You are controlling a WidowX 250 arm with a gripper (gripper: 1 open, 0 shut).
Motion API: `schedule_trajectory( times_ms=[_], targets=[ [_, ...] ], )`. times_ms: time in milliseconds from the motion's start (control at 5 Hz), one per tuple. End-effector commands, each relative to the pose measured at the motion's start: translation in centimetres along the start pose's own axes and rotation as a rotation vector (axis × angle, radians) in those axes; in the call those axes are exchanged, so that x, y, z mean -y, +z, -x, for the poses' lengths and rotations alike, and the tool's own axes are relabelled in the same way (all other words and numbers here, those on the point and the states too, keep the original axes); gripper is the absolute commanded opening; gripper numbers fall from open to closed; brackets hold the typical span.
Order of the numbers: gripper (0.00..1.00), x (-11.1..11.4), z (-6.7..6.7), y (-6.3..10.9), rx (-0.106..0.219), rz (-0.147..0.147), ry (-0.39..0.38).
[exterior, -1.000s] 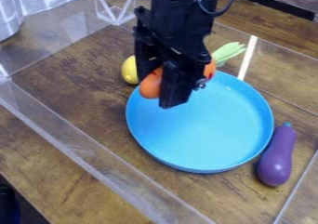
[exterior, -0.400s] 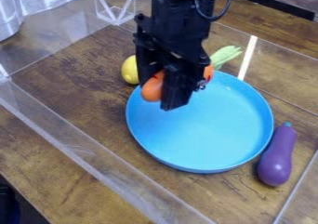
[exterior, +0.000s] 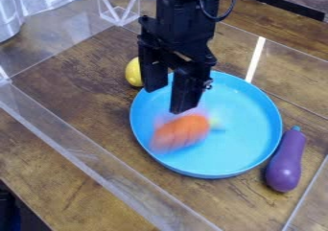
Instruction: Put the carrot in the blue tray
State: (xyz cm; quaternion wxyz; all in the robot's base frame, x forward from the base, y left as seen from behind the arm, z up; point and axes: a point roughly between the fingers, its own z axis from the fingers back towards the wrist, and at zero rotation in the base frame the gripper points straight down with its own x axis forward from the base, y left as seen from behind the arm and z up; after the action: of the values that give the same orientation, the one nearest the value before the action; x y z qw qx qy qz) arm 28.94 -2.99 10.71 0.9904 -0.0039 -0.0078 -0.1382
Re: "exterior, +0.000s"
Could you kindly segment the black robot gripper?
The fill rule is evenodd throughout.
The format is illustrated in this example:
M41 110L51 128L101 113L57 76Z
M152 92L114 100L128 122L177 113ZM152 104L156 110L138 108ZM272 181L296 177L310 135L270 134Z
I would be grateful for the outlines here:
M157 16L141 16L138 59L148 92L168 86L173 72L169 111L181 114L197 107L212 85L217 59L208 47L215 36L220 0L157 0Z

